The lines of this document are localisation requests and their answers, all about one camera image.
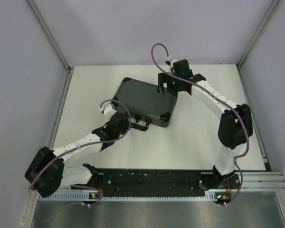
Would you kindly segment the black poker set case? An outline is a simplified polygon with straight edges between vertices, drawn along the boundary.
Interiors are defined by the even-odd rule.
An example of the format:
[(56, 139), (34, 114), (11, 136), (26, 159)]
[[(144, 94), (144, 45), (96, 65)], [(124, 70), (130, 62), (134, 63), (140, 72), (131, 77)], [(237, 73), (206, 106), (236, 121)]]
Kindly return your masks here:
[(112, 104), (116, 111), (126, 113), (126, 107), (135, 120), (132, 128), (147, 131), (149, 124), (168, 127), (177, 95), (164, 89), (164, 93), (157, 92), (157, 86), (133, 78), (125, 77), (119, 85)]

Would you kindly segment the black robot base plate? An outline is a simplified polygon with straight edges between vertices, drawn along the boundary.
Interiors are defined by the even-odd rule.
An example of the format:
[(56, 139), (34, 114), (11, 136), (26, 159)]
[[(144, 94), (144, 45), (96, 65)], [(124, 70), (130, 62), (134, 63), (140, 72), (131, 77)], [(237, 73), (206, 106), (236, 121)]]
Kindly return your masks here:
[(104, 196), (186, 197), (204, 196), (207, 190), (231, 191), (239, 188), (237, 174), (221, 180), (209, 170), (93, 169), (87, 184), (74, 189), (96, 188)]

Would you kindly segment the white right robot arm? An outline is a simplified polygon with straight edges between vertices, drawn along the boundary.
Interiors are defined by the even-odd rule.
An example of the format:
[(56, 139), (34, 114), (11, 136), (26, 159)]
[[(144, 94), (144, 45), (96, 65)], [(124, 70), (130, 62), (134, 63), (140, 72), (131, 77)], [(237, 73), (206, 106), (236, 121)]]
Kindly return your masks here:
[(238, 105), (214, 89), (201, 74), (193, 74), (186, 59), (166, 58), (169, 71), (158, 74), (158, 93), (177, 95), (187, 92), (200, 100), (219, 119), (218, 138), (222, 144), (216, 164), (213, 167), (212, 182), (218, 188), (225, 187), (234, 175), (236, 148), (249, 145), (253, 134), (251, 109), (247, 104)]

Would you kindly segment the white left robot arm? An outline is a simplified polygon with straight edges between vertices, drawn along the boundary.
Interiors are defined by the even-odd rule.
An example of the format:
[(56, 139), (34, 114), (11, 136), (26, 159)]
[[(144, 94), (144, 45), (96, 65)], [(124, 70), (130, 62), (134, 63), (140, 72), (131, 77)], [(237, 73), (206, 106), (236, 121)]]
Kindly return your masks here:
[(100, 152), (112, 146), (131, 128), (129, 110), (124, 113), (118, 112), (112, 104), (101, 106), (99, 109), (107, 119), (103, 126), (68, 145), (54, 149), (45, 146), (39, 149), (24, 174), (31, 189), (45, 198), (58, 189), (73, 185), (85, 185), (91, 189), (98, 184), (98, 176), (91, 165), (76, 166), (75, 163), (91, 153)]

